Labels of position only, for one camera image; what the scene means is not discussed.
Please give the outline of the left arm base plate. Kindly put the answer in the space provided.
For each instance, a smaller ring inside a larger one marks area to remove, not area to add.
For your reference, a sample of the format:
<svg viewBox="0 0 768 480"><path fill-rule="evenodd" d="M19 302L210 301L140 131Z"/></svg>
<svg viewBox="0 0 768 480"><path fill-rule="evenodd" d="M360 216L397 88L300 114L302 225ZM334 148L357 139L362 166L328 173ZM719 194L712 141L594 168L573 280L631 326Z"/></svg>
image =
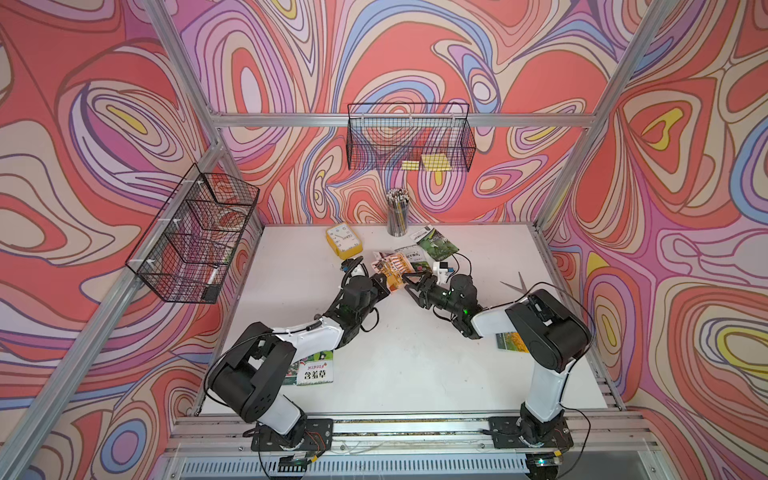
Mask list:
<svg viewBox="0 0 768 480"><path fill-rule="evenodd" d="M251 450L264 452L315 452L329 450L333 443L334 421L331 418L300 419L285 435L258 423L251 440Z"/></svg>

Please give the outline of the chrysanthemum seed packet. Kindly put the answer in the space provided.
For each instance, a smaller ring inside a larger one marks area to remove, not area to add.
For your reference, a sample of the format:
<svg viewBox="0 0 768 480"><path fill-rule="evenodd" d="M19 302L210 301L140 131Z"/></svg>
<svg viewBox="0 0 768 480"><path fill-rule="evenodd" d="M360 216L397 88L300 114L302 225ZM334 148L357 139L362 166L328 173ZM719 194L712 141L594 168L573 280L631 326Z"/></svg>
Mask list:
<svg viewBox="0 0 768 480"><path fill-rule="evenodd" d="M411 263L411 267L415 273L431 273L432 268L430 264L426 261L415 261Z"/></svg>

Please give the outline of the white sunflowers seed packet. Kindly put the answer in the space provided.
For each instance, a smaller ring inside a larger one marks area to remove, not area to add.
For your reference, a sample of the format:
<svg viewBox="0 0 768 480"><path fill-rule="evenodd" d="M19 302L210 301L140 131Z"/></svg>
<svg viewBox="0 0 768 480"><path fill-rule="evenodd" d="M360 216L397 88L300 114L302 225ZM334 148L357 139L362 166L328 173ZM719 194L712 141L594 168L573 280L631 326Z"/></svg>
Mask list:
<svg viewBox="0 0 768 480"><path fill-rule="evenodd" d="M418 245L400 247L395 252L403 254L411 264L427 262L425 251Z"/></svg>

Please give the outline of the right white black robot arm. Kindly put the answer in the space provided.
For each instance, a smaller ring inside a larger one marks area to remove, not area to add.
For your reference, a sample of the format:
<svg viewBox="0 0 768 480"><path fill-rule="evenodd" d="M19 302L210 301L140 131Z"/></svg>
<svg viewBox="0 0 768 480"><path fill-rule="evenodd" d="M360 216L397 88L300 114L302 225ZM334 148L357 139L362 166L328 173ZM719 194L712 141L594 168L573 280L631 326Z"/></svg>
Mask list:
<svg viewBox="0 0 768 480"><path fill-rule="evenodd" d="M407 273L404 288L423 309L440 309L464 337L477 340L516 333L535 365L530 390L512 427L513 437L530 447L543 447L564 433L562 398L570 371L592 341L588 327L575 313L535 283L521 297L493 307L477 300L469 275L456 274L444 287L432 273Z"/></svg>

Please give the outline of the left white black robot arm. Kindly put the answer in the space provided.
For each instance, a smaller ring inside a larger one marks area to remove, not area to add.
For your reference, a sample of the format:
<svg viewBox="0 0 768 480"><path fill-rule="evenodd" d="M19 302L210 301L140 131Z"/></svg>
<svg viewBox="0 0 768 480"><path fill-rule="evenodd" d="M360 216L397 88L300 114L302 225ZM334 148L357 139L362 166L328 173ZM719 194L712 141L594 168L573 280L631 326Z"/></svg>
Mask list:
<svg viewBox="0 0 768 480"><path fill-rule="evenodd" d="M307 434L307 415L280 393L289 368L301 359L349 344L363 322L390 294L387 277L370 273L361 256L342 262L344 276L328 309L314 320L283 331L250 324L204 376L208 399L247 423L277 435L289 447Z"/></svg>

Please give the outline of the orange shop seed packet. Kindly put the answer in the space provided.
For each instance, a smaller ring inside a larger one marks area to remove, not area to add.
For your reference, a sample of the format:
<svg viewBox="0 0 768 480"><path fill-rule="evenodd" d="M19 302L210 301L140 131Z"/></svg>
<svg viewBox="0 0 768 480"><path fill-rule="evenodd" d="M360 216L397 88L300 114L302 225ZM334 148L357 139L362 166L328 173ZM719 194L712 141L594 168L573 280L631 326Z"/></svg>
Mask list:
<svg viewBox="0 0 768 480"><path fill-rule="evenodd" d="M395 292L404 286L404 274L415 272L410 261L402 252L377 252L377 256L372 262L372 268L376 273L386 277L387 288L390 292Z"/></svg>

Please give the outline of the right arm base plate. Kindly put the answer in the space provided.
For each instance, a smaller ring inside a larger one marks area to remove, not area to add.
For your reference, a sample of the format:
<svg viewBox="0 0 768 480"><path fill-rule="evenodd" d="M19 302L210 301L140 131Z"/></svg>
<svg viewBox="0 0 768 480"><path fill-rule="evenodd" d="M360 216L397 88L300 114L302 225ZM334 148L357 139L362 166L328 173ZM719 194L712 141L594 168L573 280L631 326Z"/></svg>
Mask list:
<svg viewBox="0 0 768 480"><path fill-rule="evenodd" d="M496 449L567 451L574 445L563 413L544 423L533 416L490 417L488 431Z"/></svg>

